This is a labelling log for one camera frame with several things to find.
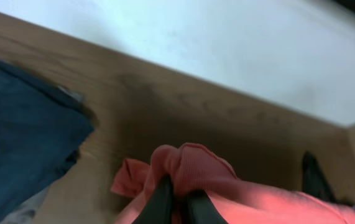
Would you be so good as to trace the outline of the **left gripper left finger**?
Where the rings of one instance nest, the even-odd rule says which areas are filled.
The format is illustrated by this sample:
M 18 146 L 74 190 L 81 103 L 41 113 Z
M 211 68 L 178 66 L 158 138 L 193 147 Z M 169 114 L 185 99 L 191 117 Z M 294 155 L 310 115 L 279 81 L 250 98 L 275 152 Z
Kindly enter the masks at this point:
M 173 184 L 169 175 L 161 178 L 143 210 L 132 224 L 171 224 L 174 205 Z

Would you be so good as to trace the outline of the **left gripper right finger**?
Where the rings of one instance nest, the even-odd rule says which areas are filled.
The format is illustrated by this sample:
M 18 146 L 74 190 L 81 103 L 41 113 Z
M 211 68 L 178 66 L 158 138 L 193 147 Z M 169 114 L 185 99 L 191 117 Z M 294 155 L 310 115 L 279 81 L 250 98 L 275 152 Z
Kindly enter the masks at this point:
M 204 190 L 190 192 L 185 200 L 185 223 L 227 224 Z

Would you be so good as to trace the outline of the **folded navy blue garment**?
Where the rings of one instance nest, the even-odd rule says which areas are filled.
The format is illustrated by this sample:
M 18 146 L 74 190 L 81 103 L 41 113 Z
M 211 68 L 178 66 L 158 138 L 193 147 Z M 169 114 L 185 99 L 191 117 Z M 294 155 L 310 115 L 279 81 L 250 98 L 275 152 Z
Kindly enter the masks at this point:
M 75 100 L 0 61 L 0 222 L 62 178 L 93 130 Z

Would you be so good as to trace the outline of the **red orange t-shirt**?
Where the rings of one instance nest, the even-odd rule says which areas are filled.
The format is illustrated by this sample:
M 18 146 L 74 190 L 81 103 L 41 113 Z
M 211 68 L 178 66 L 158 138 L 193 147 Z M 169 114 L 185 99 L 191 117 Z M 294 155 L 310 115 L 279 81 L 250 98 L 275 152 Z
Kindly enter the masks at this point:
M 158 147 L 150 164 L 125 159 L 114 177 L 111 191 L 132 202 L 117 223 L 132 223 L 150 199 L 156 184 L 171 177 L 173 192 L 181 199 L 203 189 L 228 223 L 355 223 L 355 209 L 323 202 L 301 192 L 246 182 L 224 159 L 200 144 Z

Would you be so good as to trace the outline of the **black patterned shirt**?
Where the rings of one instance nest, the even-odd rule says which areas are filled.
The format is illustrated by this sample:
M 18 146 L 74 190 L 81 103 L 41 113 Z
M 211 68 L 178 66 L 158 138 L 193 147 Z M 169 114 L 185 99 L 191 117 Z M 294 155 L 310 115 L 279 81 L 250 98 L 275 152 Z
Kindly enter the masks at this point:
M 355 203 L 349 200 L 338 200 L 335 197 L 316 157 L 308 151 L 302 158 L 302 191 L 322 201 L 347 205 L 355 209 Z

